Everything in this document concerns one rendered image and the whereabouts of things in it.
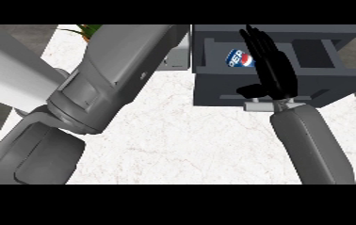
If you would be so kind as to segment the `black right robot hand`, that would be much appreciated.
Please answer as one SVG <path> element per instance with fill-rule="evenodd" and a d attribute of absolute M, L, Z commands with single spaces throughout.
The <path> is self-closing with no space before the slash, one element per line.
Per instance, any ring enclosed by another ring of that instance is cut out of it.
<path fill-rule="evenodd" d="M 290 61 L 277 50 L 273 39 L 255 27 L 239 30 L 252 57 L 259 83 L 236 89 L 246 98 L 270 96 L 273 100 L 296 97 L 296 75 Z"/>

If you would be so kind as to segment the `blue soda can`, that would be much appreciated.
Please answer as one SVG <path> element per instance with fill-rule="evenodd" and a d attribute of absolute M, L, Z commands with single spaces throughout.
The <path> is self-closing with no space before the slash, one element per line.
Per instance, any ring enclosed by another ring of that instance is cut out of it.
<path fill-rule="evenodd" d="M 225 65 L 237 68 L 252 68 L 254 59 L 242 50 L 231 49 L 225 56 Z"/>

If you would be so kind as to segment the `dark grey open drawer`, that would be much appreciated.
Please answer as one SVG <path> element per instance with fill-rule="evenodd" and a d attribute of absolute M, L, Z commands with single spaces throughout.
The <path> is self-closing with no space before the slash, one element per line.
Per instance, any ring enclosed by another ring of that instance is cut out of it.
<path fill-rule="evenodd" d="M 252 74 L 254 68 L 230 68 L 225 56 L 231 49 L 248 50 L 239 30 L 242 24 L 196 24 L 191 33 L 191 73 Z M 351 75 L 338 51 L 356 39 L 356 24 L 259 24 L 301 75 Z"/>

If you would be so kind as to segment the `dark grey drawer front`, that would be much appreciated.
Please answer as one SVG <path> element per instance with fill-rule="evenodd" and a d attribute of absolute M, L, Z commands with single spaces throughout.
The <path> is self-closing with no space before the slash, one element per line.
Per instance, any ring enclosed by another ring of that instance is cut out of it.
<path fill-rule="evenodd" d="M 256 74 L 197 74 L 194 106 L 242 106 L 248 101 L 236 93 L 239 87 L 259 82 Z M 356 74 L 301 75 L 296 78 L 296 103 L 323 107 L 356 92 Z"/>

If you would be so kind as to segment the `pale grey box appliance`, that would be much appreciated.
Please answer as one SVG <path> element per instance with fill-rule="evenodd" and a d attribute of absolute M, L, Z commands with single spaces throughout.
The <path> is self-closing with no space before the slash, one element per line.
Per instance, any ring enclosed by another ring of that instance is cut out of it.
<path fill-rule="evenodd" d="M 190 34 L 186 34 L 177 47 L 163 57 L 158 66 L 159 71 L 186 71 L 190 67 Z"/>

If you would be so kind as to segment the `green leafy plant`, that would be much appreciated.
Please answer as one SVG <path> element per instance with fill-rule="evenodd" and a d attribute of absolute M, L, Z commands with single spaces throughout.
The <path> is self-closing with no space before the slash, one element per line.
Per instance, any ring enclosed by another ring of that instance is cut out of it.
<path fill-rule="evenodd" d="M 67 29 L 67 32 L 76 33 L 84 41 L 90 41 L 90 38 L 100 27 L 98 24 L 78 24 L 78 30 Z"/>

